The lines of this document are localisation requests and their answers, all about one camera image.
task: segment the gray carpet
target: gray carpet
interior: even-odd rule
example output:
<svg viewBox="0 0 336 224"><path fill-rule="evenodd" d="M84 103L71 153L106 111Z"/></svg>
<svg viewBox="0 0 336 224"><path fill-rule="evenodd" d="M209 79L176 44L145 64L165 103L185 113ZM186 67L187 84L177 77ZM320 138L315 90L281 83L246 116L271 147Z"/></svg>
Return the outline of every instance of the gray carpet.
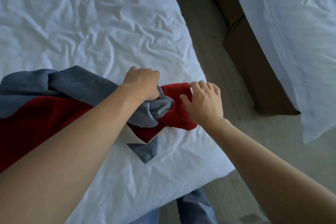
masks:
<svg viewBox="0 0 336 224"><path fill-rule="evenodd" d="M225 22L212 0L177 0L187 23L193 46L209 82L222 92L226 118L269 150L336 192L336 131L304 145L299 140L299 116L261 117L221 43ZM237 171L203 187L219 223L268 223ZM161 224L179 222L175 201L162 207Z"/></svg>

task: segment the leg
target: leg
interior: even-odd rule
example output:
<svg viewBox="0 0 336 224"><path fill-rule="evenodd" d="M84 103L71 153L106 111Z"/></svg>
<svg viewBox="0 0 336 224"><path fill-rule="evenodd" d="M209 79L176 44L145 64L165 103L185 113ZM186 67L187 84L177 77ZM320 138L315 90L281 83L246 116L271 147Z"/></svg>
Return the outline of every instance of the leg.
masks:
<svg viewBox="0 0 336 224"><path fill-rule="evenodd" d="M182 224L217 224L215 213L201 189L176 200Z"/></svg>
<svg viewBox="0 0 336 224"><path fill-rule="evenodd" d="M160 208L155 209L130 224L159 224Z"/></svg>

